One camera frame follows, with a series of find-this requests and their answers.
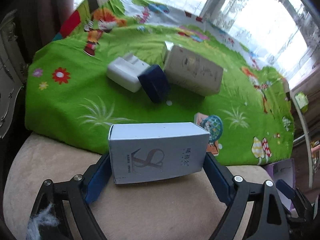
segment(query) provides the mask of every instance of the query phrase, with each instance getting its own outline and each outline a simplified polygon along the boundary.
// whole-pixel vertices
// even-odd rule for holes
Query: white grass print
[[[99,96],[98,98],[100,100],[101,106],[99,106],[98,104],[96,104],[95,102],[87,98],[84,98],[84,100],[88,101],[90,103],[89,105],[80,104],[81,106],[89,110],[89,114],[78,117],[78,119],[84,120],[81,124],[92,123],[93,124],[92,127],[94,126],[109,127],[115,123],[132,121],[131,119],[127,119],[124,117],[112,117],[113,111],[115,109],[115,104],[112,104],[110,109],[107,109],[102,99]]]
[[[227,117],[227,120],[231,121],[231,124],[229,125],[229,129],[234,126],[237,128],[239,125],[242,128],[249,128],[249,124],[245,121],[247,118],[244,116],[244,112],[239,112],[239,107],[235,110],[232,107],[232,112],[229,112],[227,110],[222,110],[226,114],[230,115],[230,117]]]

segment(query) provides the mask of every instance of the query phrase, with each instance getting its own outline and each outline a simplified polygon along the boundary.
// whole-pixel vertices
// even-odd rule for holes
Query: beige cushion
[[[25,240],[27,223],[41,183],[70,180],[83,174],[100,155],[76,149],[35,133],[25,141],[11,166],[4,190],[5,223]],[[270,179],[259,166],[230,166],[234,175],[263,183]],[[65,202],[74,239],[81,239]],[[99,199],[90,205],[107,239],[207,240],[226,206],[219,202],[204,171],[162,181],[115,185],[110,179]],[[242,239],[252,204],[247,205],[235,239]]]

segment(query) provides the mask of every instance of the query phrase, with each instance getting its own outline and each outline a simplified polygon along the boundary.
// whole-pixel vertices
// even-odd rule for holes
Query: metal screw
[[[242,182],[243,181],[243,178],[241,176],[235,176],[235,181],[236,182]]]
[[[43,185],[45,186],[49,186],[51,184],[51,180],[49,179],[46,179],[44,182],[43,182]]]
[[[77,174],[76,176],[73,177],[74,180],[81,180],[82,179],[82,175],[81,174]]]
[[[266,181],[266,185],[269,186],[269,187],[272,187],[273,186],[273,182],[271,180],[267,180]]]

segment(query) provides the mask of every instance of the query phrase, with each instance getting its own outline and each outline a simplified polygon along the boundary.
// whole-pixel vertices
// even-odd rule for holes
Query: white fluff
[[[47,208],[29,219],[26,240],[41,240],[39,226],[56,227],[59,224],[59,220],[50,214],[52,206],[50,203]]]

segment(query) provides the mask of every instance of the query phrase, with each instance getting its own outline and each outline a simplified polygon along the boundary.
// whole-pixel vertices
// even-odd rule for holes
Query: cartoon print tablecloth
[[[172,41],[224,68],[218,95],[201,97],[172,85],[168,102],[154,104],[106,77],[108,63],[132,52],[163,67]],[[26,127],[103,154],[113,123],[193,122],[218,115],[224,124],[218,161],[265,164],[289,158],[293,119],[282,77],[245,46],[188,12],[146,0],[84,0],[55,41],[29,67]]]

